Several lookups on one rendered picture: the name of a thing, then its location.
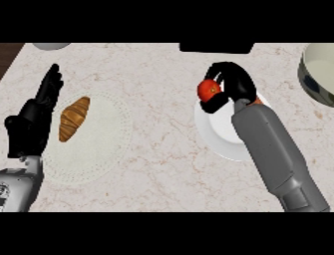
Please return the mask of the black appliance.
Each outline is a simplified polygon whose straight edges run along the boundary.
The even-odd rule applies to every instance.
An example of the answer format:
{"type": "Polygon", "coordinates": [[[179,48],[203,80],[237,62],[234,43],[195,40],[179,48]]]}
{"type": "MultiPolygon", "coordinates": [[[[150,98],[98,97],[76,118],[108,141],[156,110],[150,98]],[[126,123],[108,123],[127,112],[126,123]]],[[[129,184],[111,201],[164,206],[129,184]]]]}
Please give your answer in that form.
{"type": "Polygon", "coordinates": [[[182,52],[249,54],[252,48],[253,48],[252,43],[228,43],[228,44],[181,43],[179,44],[179,50],[182,52]]]}

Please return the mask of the grey round object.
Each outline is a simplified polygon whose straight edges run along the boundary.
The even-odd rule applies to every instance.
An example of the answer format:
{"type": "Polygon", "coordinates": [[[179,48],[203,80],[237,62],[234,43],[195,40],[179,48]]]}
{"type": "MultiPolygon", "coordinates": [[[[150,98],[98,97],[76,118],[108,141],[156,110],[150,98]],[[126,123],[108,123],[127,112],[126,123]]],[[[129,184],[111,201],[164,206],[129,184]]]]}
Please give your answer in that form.
{"type": "Polygon", "coordinates": [[[33,43],[36,48],[43,51],[54,51],[65,48],[71,43],[33,43]]]}

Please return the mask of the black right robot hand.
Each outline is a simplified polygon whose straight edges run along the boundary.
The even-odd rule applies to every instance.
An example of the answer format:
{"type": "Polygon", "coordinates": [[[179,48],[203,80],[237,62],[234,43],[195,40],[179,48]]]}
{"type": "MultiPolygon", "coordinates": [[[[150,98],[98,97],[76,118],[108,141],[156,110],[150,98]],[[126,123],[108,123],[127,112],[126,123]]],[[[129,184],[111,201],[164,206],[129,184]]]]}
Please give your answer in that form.
{"type": "Polygon", "coordinates": [[[213,63],[207,69],[204,80],[212,79],[221,86],[221,92],[200,106],[207,114],[213,114],[228,103],[247,100],[256,101],[256,87],[246,70],[232,62],[213,63]]]}

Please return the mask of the metal bowl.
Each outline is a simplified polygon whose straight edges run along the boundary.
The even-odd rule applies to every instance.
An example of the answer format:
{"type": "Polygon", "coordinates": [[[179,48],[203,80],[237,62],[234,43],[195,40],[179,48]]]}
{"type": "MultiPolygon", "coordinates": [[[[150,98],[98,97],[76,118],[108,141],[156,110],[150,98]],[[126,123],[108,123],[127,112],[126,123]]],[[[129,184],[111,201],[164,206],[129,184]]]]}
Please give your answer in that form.
{"type": "Polygon", "coordinates": [[[334,43],[311,43],[305,47],[297,79],[309,97],[334,108],[334,43]]]}

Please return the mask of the red tomato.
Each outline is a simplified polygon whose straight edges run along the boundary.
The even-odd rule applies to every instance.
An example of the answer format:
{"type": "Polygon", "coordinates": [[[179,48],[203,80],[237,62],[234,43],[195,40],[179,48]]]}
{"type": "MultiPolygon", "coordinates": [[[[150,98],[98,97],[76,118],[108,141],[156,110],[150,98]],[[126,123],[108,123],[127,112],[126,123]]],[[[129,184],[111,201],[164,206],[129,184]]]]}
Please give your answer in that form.
{"type": "Polygon", "coordinates": [[[204,103],[212,99],[212,97],[219,92],[221,92],[221,86],[215,80],[206,79],[200,82],[197,86],[197,96],[204,103]]]}

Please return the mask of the brown croissant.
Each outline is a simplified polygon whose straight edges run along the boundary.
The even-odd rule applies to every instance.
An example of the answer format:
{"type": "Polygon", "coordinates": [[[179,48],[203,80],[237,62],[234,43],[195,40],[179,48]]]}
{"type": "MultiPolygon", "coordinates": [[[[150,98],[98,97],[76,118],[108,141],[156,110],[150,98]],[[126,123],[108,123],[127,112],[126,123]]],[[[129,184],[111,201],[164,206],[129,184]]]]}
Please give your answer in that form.
{"type": "Polygon", "coordinates": [[[90,107],[90,98],[82,97],[65,107],[61,113],[59,141],[67,142],[82,126],[90,107]]]}

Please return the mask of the round cream placemat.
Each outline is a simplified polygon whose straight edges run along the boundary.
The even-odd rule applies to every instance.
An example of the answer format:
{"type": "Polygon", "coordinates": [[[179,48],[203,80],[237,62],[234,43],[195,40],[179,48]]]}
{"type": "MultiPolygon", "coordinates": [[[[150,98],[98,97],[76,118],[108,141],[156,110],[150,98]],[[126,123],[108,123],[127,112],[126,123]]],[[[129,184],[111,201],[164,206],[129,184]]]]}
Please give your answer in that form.
{"type": "Polygon", "coordinates": [[[46,178],[67,185],[99,179],[123,159],[132,132],[132,111],[123,99],[110,92],[80,92],[58,102],[43,152],[46,178]],[[59,141],[62,110],[82,97],[90,98],[86,119],[71,138],[59,141]]]}

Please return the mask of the white plate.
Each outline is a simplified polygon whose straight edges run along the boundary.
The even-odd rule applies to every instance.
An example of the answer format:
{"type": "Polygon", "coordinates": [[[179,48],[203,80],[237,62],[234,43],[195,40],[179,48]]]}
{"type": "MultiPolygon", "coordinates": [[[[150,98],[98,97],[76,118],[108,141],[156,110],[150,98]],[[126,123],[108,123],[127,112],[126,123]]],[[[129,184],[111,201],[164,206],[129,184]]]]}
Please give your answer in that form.
{"type": "Polygon", "coordinates": [[[234,101],[209,114],[195,107],[195,126],[209,148],[234,161],[262,164],[275,154],[278,131],[274,129],[278,117],[262,94],[259,103],[237,108],[234,101]]]}

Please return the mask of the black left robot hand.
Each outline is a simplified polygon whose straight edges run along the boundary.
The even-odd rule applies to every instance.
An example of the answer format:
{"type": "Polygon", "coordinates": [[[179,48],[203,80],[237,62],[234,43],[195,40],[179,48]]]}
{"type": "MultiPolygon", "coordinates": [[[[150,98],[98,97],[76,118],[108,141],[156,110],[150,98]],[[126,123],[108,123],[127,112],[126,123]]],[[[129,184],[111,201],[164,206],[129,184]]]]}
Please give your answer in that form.
{"type": "Polygon", "coordinates": [[[62,87],[59,65],[54,64],[42,80],[36,98],[25,102],[19,114],[5,119],[9,158],[43,154],[49,140],[52,113],[62,87]]]}

